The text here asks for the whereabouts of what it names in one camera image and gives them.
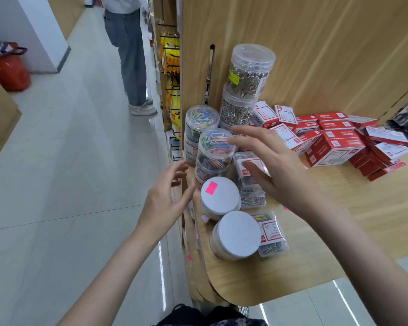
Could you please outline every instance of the white shirt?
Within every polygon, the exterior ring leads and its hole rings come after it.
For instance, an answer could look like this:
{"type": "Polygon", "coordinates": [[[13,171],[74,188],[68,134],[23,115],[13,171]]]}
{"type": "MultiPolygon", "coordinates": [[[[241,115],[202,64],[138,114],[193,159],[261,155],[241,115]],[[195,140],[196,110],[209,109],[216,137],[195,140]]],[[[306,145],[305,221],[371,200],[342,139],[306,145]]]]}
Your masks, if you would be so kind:
{"type": "Polygon", "coordinates": [[[101,0],[104,7],[113,13],[129,14],[141,7],[139,0],[101,0]]]}

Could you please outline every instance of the tiled floor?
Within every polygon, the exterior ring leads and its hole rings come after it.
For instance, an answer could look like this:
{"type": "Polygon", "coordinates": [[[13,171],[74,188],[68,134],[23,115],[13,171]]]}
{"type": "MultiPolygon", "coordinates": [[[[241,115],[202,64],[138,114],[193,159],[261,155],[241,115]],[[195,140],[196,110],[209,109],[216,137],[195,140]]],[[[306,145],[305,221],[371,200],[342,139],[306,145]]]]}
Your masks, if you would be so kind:
{"type": "MultiPolygon", "coordinates": [[[[148,93],[158,105],[142,27],[148,93]]],[[[33,76],[32,87],[13,95],[23,116],[0,153],[0,326],[57,323],[134,229],[168,164],[160,113],[128,113],[100,9],[84,12],[68,43],[59,75],[33,76]]],[[[408,258],[401,264],[408,270],[408,258]]],[[[174,226],[137,274],[115,325],[157,323],[178,303],[191,305],[174,226]]],[[[347,279],[251,307],[250,316],[271,326],[374,324],[347,279]]]]}

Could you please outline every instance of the forearm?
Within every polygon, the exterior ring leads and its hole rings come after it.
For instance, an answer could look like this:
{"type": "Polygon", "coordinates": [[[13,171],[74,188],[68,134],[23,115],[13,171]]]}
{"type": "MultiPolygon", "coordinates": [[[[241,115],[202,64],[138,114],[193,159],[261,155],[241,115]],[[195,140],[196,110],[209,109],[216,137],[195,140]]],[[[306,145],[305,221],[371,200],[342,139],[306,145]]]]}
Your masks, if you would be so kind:
{"type": "Polygon", "coordinates": [[[378,325],[408,325],[408,274],[329,199],[305,218],[333,252],[378,325]]]}
{"type": "Polygon", "coordinates": [[[111,325],[139,268],[157,244],[136,229],[121,244],[59,326],[111,325]]]}

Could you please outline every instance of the hand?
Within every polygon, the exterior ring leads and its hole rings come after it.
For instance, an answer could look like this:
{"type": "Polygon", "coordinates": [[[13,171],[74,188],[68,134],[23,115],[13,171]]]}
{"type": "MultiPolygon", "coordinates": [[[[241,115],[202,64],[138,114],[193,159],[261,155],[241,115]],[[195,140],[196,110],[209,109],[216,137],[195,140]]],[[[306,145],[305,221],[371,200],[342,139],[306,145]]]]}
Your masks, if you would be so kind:
{"type": "Polygon", "coordinates": [[[266,128],[249,125],[233,126],[233,132],[245,137],[233,137],[229,143],[254,152],[266,165],[270,176],[255,164],[243,165],[272,198],[304,218],[318,201],[325,197],[320,186],[307,175],[304,164],[291,151],[281,137],[266,128]]]}
{"type": "Polygon", "coordinates": [[[179,201],[172,201],[171,188],[181,184],[181,179],[186,177],[187,167],[186,161],[182,160],[163,170],[156,184],[148,191],[136,229],[144,229],[159,241],[174,225],[195,191],[195,185],[192,184],[179,201]]]}

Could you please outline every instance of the grey jeans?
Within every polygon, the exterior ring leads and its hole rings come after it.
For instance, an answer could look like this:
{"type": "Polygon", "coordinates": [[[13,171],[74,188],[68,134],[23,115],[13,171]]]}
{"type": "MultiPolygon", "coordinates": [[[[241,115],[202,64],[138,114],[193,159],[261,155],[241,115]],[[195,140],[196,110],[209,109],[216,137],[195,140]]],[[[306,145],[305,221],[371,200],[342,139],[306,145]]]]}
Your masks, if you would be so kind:
{"type": "Polygon", "coordinates": [[[143,53],[140,9],[130,14],[105,10],[104,27],[110,42],[118,48],[121,75],[128,103],[142,106],[147,92],[147,69],[143,53]]]}

